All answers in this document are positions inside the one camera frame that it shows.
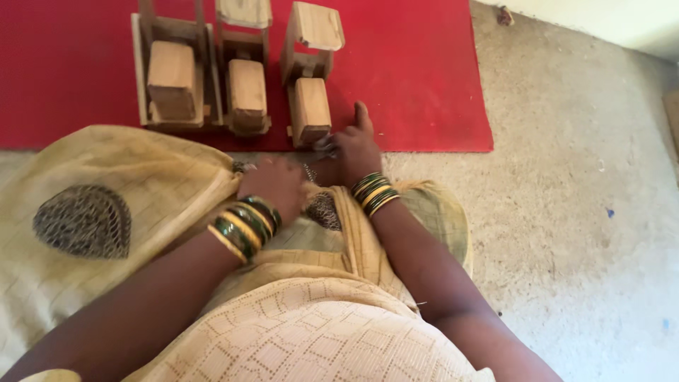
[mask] mesh pattern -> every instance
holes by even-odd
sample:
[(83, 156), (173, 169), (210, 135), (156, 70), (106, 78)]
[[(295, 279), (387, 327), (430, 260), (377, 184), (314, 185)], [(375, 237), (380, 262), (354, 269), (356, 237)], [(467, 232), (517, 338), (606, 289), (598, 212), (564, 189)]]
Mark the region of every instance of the mesh pattern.
[(130, 225), (125, 201), (97, 185), (68, 187), (41, 205), (33, 218), (40, 241), (80, 258), (127, 258)]
[(304, 212), (311, 220), (327, 230), (342, 230), (342, 223), (339, 221), (340, 217), (335, 208), (335, 201), (328, 192), (321, 192), (316, 195)]

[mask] concrete floor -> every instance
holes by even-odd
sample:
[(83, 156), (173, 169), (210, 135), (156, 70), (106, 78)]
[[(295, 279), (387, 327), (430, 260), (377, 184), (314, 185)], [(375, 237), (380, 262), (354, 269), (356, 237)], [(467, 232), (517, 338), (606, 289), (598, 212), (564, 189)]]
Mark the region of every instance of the concrete floor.
[[(567, 381), (677, 381), (675, 64), (471, 3), (490, 154), (386, 154), (466, 207), (474, 280)], [(30, 154), (0, 155), (0, 180)], [(613, 210), (609, 218), (607, 209)]]

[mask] wall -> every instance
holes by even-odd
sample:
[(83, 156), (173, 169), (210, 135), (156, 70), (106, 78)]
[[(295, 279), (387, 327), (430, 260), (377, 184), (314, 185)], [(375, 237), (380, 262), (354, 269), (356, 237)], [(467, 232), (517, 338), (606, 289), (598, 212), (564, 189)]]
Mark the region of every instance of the wall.
[(480, 0), (679, 62), (679, 0)]

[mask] red mat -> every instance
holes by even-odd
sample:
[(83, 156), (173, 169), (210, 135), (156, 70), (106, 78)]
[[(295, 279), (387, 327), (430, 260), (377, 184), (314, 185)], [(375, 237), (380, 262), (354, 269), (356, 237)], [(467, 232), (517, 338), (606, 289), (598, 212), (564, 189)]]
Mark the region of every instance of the red mat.
[[(488, 152), (467, 0), (312, 0), (339, 10), (346, 38), (326, 84), (335, 128), (353, 101), (370, 111), (386, 151)], [(193, 17), (192, 0), (156, 0), (161, 16)], [(206, 1), (208, 22), (214, 3)], [(289, 151), (278, 55), (291, 0), (272, 0), (267, 68), (273, 126), (256, 139), (189, 138), (226, 151)], [(0, 3), (0, 147), (39, 149), (89, 124), (139, 126), (130, 14), (136, 0)]]

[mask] wooden toy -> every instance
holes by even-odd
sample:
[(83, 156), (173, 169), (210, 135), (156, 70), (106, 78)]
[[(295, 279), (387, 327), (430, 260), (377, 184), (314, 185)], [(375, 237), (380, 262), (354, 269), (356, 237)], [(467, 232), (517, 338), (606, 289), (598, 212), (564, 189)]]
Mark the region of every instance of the wooden toy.
[[(295, 42), (318, 49), (317, 54), (295, 51)], [(280, 54), (282, 84), (287, 89), (295, 147), (308, 147), (330, 132), (325, 80), (333, 68), (333, 52), (344, 47), (340, 13), (320, 5), (293, 2)]]
[(164, 132), (215, 130), (224, 125), (213, 29), (202, 0), (196, 21), (156, 16), (151, 0), (132, 14), (139, 120)]
[[(264, 69), (272, 24), (269, 0), (215, 0), (217, 56), (224, 79), (229, 130), (240, 136), (265, 134), (267, 115)], [(259, 30), (246, 33), (222, 29), (221, 23)]]

